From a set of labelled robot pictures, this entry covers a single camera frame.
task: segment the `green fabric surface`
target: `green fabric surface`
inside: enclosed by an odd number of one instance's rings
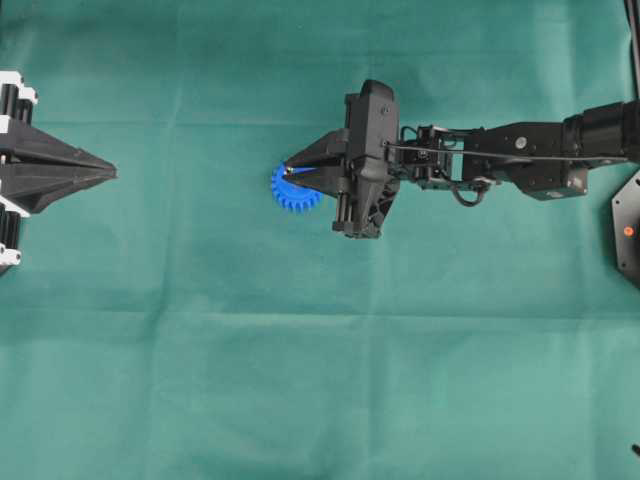
[[[392,86],[406,125],[632,98],[617,0],[5,1],[34,126],[119,179],[0,282],[3,479],[637,479],[640,293],[609,200],[403,185],[378,241],[272,169]]]

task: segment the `metal bracket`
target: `metal bracket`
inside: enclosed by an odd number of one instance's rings
[[[618,269],[640,287],[640,172],[611,200]]]

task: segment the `plastic gear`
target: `plastic gear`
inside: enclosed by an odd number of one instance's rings
[[[297,168],[296,172],[310,170],[308,168]],[[298,187],[287,182],[282,177],[285,175],[284,164],[273,171],[271,176],[271,193],[273,198],[282,208],[290,212],[303,213],[311,210],[322,199],[322,194],[310,188]]]

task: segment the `black cable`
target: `black cable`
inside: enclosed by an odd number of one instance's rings
[[[457,129],[457,128],[444,128],[444,127],[438,127],[437,125],[432,125],[431,128],[436,132],[453,133],[453,134],[458,135],[460,137],[466,137],[466,136],[471,135],[473,133],[473,130],[461,130],[461,129]]]
[[[402,128],[400,129],[400,139],[401,139],[403,142],[404,142],[404,132],[405,132],[405,131],[407,131],[407,130],[409,130],[409,131],[411,131],[411,132],[415,133],[416,138],[418,138],[418,130],[416,130],[416,129],[415,129],[415,128],[413,128],[413,127],[402,127]]]
[[[620,161],[628,161],[626,157],[526,157],[520,155],[510,155],[506,153],[490,153],[490,152],[478,152],[475,150],[448,150],[446,148],[429,148],[429,147],[413,147],[410,145],[396,145],[393,143],[387,143],[385,145],[388,148],[394,150],[411,150],[416,152],[425,152],[425,153],[453,153],[460,155],[476,155],[478,157],[489,157],[489,158],[505,158],[511,160],[523,160],[526,162],[531,162],[533,160],[557,160],[563,162],[585,162],[585,161],[603,161],[603,160],[620,160]]]
[[[484,200],[484,194],[487,193],[489,189],[483,188],[480,190],[475,190],[476,199],[475,200],[467,200],[462,195],[460,195],[460,191],[455,184],[451,184],[451,193],[453,193],[453,197],[460,203],[460,205],[464,207],[476,207],[480,205],[482,200]]]

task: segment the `gear teeth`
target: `gear teeth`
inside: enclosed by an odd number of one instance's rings
[[[284,174],[284,164],[272,172],[271,194],[274,200],[282,208],[297,214],[306,213],[313,209],[322,198],[322,194],[290,184],[282,178]]]

